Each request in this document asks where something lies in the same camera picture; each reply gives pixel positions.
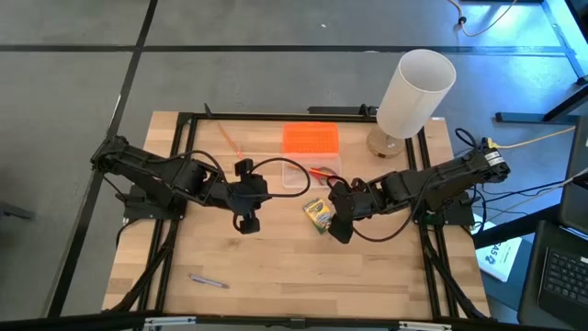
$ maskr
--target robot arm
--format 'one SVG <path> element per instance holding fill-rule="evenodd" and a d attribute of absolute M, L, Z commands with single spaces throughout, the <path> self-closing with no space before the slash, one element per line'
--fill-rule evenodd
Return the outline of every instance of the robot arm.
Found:
<path fill-rule="evenodd" d="M 141 190 L 118 196 L 127 208 L 149 209 L 146 217 L 164 218 L 162 213 L 183 210 L 186 201 L 194 201 L 202 206 L 218 207 L 234 213 L 233 223 L 242 234 L 259 231 L 259 220 L 255 211 L 261 203 L 271 199 L 267 194 L 267 182 L 261 175 L 253 174 L 253 160 L 244 159 L 235 164 L 235 174 L 239 182 L 228 183 L 218 165 L 209 165 L 193 160 L 188 154 L 207 153 L 192 151 L 170 158 L 130 146 L 122 136 L 107 139 L 95 154 L 91 163 L 102 174 L 122 175 Z M 243 219 L 237 226 L 237 217 Z"/>
<path fill-rule="evenodd" d="M 351 185 L 338 181 L 329 194 L 336 210 L 329 232 L 347 244 L 353 234 L 353 221 L 392 213 L 417 201 L 423 204 L 414 208 L 442 211 L 472 185 L 499 183 L 509 173 L 498 151 L 483 144 L 462 157 L 425 170 L 390 172 L 369 182 L 355 178 Z"/>

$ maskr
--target metal leg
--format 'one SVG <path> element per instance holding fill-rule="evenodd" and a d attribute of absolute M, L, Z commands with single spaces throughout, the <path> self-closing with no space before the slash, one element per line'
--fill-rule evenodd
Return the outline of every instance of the metal leg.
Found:
<path fill-rule="evenodd" d="M 0 202 L 0 218 L 2 216 L 15 216 L 21 219 L 29 220 L 35 216 L 35 213 L 32 211 L 26 211 L 22 208 L 5 202 Z"/>
<path fill-rule="evenodd" d="M 528 114 L 514 112 L 497 112 L 496 121 L 508 123 L 544 123 L 575 125 L 578 116 L 568 115 L 588 101 L 588 86 L 585 86 L 573 96 L 560 103 L 547 114 Z"/>
<path fill-rule="evenodd" d="M 560 205 L 557 204 L 514 221 L 494 226 L 492 229 L 482 231 L 481 234 L 474 234 L 472 236 L 474 246 L 478 249 L 496 245 L 521 235 L 532 234 L 537 229 L 539 221 L 556 222 L 559 212 Z"/>

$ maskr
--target laptop keyboard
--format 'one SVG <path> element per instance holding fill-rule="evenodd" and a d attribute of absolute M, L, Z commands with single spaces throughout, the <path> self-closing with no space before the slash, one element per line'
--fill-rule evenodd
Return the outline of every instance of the laptop keyboard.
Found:
<path fill-rule="evenodd" d="M 543 288 L 588 307 L 588 259 L 549 251 Z"/>

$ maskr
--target gray floor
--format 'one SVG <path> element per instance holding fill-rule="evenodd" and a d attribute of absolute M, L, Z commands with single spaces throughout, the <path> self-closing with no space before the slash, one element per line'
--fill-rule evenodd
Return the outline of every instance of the gray floor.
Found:
<path fill-rule="evenodd" d="M 549 0 L 559 8 L 554 14 L 562 17 L 562 26 L 572 29 L 560 1 Z M 134 44 L 148 3 L 3 1 L 0 43 Z M 464 10 L 475 30 L 504 7 L 465 5 Z M 476 39 L 456 33 L 456 19 L 456 9 L 445 0 L 168 0 L 158 5 L 147 43 L 559 46 L 538 5 L 517 5 Z M 377 105 L 400 56 L 144 53 L 119 132 L 141 145 L 152 111 L 201 111 L 203 102 L 213 111 L 247 112 Z M 492 117 L 496 111 L 545 112 L 571 95 L 576 75 L 565 57 L 448 57 L 458 80 L 435 116 L 446 117 L 450 130 L 464 127 L 477 137 L 510 144 L 562 129 L 498 124 Z M 33 221 L 0 222 L 0 320 L 42 314 L 89 179 L 89 157 L 104 136 L 129 60 L 129 53 L 0 52 L 0 200 L 37 213 Z M 465 148 L 454 137 L 452 143 L 455 152 Z M 564 178 L 570 146 L 571 135 L 564 134 L 504 152 L 513 174 L 486 189 L 506 191 Z M 128 187 L 124 180 L 115 182 Z M 559 196 L 552 193 L 518 210 L 539 210 Z M 519 200 L 492 206 L 506 208 Z M 99 311 L 121 212 L 112 189 L 104 186 L 65 314 Z M 491 302 L 491 308 L 495 316 L 514 321 L 513 312 L 499 303 Z"/>

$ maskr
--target lamp base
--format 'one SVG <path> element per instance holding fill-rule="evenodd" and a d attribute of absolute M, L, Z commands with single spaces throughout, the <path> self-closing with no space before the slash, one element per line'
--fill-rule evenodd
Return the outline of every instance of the lamp base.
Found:
<path fill-rule="evenodd" d="M 391 158 L 404 150 L 404 139 L 389 136 L 375 125 L 367 136 L 367 148 L 377 157 Z"/>

